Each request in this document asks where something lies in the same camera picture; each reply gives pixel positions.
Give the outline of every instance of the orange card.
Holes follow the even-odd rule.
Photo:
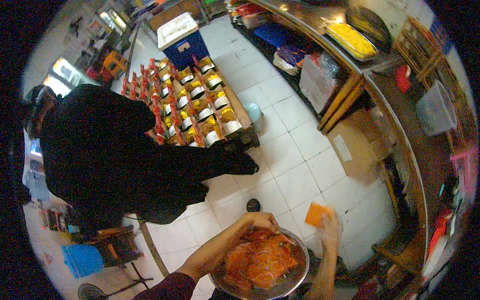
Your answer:
[[[333,210],[331,208],[322,206],[317,203],[310,203],[305,223],[317,228],[322,227],[322,214],[326,214],[330,219],[333,217]]]

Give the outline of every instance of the hand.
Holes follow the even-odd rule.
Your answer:
[[[278,233],[278,223],[271,213],[245,213],[241,217],[241,220],[250,226],[266,228]]]
[[[324,253],[337,251],[341,230],[340,218],[336,213],[332,215],[332,218],[322,214],[322,229],[317,231],[316,237],[322,242]]]

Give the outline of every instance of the blue box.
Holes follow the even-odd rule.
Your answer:
[[[192,55],[194,55],[197,60],[201,60],[209,55],[204,39],[198,30],[165,48],[163,52],[179,71],[188,66],[192,67],[195,65]]]

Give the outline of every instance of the tray of yellow food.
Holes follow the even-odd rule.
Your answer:
[[[358,61],[370,60],[378,53],[374,44],[348,24],[328,24],[326,33]]]

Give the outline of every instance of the white cooler lid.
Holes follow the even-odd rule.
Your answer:
[[[190,13],[183,13],[157,29],[158,48],[163,51],[197,30],[197,22]]]

